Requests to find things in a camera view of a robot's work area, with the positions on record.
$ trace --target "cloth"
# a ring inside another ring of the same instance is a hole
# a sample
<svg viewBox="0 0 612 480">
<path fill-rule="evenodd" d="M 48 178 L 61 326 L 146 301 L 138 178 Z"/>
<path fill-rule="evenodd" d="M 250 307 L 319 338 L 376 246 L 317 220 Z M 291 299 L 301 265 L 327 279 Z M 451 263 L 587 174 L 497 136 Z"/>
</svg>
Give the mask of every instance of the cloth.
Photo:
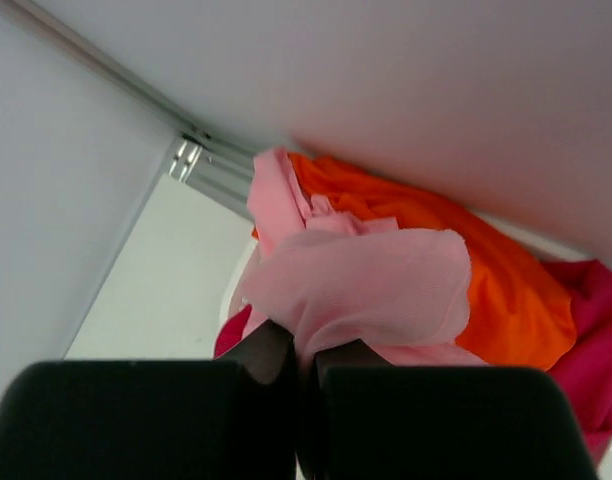
<svg viewBox="0 0 612 480">
<path fill-rule="evenodd" d="M 552 367 L 576 339 L 570 294 L 519 244 L 439 195 L 368 174 L 330 157 L 290 153 L 299 185 L 338 212 L 400 228 L 452 229 L 472 261 L 471 317 L 457 344 L 496 365 Z"/>
<path fill-rule="evenodd" d="M 572 293 L 575 346 L 550 370 L 564 390 L 591 453 L 612 435 L 612 272 L 598 261 L 544 263 Z"/>
<path fill-rule="evenodd" d="M 393 218 L 360 221 L 328 199 L 304 197 L 287 154 L 255 159 L 248 198 L 261 263 L 243 279 L 253 310 L 295 336 L 302 365 L 356 340 L 398 365 L 481 365 L 452 344 L 468 323 L 470 258 L 452 231 L 398 230 Z"/>
<path fill-rule="evenodd" d="M 246 305 L 222 326 L 215 341 L 213 358 L 221 357 L 241 341 L 251 310 L 252 307 Z"/>
</svg>

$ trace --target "white panel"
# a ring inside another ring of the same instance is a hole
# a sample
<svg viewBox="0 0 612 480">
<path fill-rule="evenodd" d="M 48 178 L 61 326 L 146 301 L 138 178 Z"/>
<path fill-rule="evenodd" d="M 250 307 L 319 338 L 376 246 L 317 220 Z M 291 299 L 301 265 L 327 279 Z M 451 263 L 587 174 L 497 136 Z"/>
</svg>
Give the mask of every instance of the white panel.
<svg viewBox="0 0 612 480">
<path fill-rule="evenodd" d="M 0 394 L 66 352 L 173 139 L 0 17 Z"/>
<path fill-rule="evenodd" d="M 209 123 L 612 263 L 612 2 L 38 1 Z"/>
<path fill-rule="evenodd" d="M 212 358 L 252 223 L 163 177 L 68 358 Z"/>
</svg>

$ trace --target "gray wall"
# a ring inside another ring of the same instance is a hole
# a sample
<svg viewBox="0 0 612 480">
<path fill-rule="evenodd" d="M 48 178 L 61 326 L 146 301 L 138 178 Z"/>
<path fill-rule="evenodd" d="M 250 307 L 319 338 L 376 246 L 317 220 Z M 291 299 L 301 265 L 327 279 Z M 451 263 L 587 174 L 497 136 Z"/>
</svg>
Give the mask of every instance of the gray wall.
<svg viewBox="0 0 612 480">
<path fill-rule="evenodd" d="M 612 263 L 612 2 L 37 0 L 206 122 Z"/>
<path fill-rule="evenodd" d="M 0 394 L 65 353 L 173 138 L 0 17 Z"/>
</svg>

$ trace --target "orange cloth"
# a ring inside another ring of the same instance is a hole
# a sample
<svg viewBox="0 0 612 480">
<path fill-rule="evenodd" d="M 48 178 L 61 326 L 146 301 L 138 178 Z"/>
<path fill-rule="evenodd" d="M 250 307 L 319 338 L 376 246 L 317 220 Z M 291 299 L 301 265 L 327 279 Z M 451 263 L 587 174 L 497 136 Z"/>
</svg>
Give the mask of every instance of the orange cloth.
<svg viewBox="0 0 612 480">
<path fill-rule="evenodd" d="M 400 228 L 452 229 L 464 237 L 471 316 L 459 346 L 494 365 L 547 370 L 575 343 L 566 290 L 522 246 L 465 208 L 330 157 L 289 157 L 304 192 L 326 195 L 337 211 L 360 220 L 394 216 Z"/>
</svg>

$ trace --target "dark pink fabric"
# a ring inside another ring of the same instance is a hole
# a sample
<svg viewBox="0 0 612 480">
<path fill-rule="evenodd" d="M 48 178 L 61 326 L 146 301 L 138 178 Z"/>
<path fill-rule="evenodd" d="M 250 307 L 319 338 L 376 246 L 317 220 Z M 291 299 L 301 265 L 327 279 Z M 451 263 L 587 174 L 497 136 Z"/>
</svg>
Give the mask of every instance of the dark pink fabric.
<svg viewBox="0 0 612 480">
<path fill-rule="evenodd" d="M 222 356 L 241 341 L 251 310 L 252 307 L 246 305 L 224 324 L 215 341 L 214 358 Z"/>
<path fill-rule="evenodd" d="M 612 435 L 612 272 L 598 261 L 544 263 L 572 293 L 578 339 L 550 374 L 564 390 L 593 454 Z"/>
</svg>

